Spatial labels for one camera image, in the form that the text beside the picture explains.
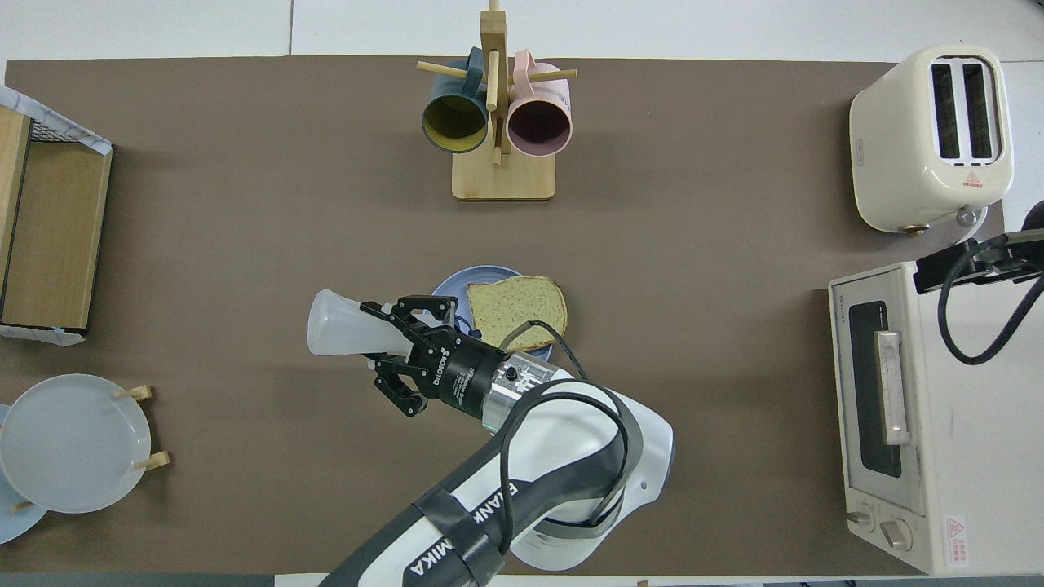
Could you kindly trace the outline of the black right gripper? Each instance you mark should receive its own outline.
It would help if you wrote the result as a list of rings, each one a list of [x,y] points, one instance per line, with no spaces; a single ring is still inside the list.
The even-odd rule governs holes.
[[[1043,275],[1043,229],[1025,229],[1001,234],[982,242],[966,239],[918,258],[914,272],[917,294],[940,289],[952,268],[956,267],[953,285],[971,283],[979,278],[987,281],[1028,281]]]

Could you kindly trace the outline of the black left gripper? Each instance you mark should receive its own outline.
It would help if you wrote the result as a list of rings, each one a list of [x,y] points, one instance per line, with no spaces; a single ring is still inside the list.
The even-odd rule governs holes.
[[[455,311],[450,298],[429,296],[407,296],[394,303],[359,303],[359,329],[421,332],[424,339],[414,343],[413,365],[374,360],[375,386],[407,417],[424,410],[428,398],[482,418],[493,379],[508,353],[451,328]],[[414,377],[419,391],[407,386],[403,375]]]

